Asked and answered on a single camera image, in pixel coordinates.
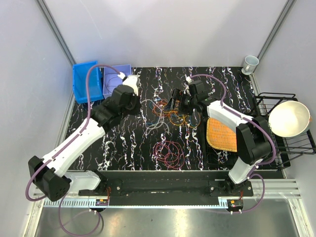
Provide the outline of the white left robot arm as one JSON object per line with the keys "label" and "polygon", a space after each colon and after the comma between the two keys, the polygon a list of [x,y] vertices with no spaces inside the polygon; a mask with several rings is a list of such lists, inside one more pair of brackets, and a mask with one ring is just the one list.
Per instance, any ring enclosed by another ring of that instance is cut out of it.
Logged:
{"label": "white left robot arm", "polygon": [[128,115],[137,115],[141,103],[139,77],[129,75],[117,86],[112,95],[90,111],[73,134],[42,158],[33,156],[28,167],[31,183],[39,188],[44,197],[58,201],[69,192],[80,196],[102,196],[108,191],[108,179],[98,171],[69,172],[72,163],[94,142]]}

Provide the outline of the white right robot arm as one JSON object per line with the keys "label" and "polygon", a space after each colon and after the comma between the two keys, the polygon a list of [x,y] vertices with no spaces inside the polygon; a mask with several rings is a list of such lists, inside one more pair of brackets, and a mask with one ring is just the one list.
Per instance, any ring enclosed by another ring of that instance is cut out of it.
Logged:
{"label": "white right robot arm", "polygon": [[189,83],[186,89],[174,89],[167,108],[181,115],[192,115],[198,111],[227,126],[236,136],[238,158],[220,187],[228,195],[237,195],[253,171],[265,164],[268,155],[276,155],[269,126],[262,116],[252,117],[227,106],[223,100],[212,98],[204,90],[202,81]]}

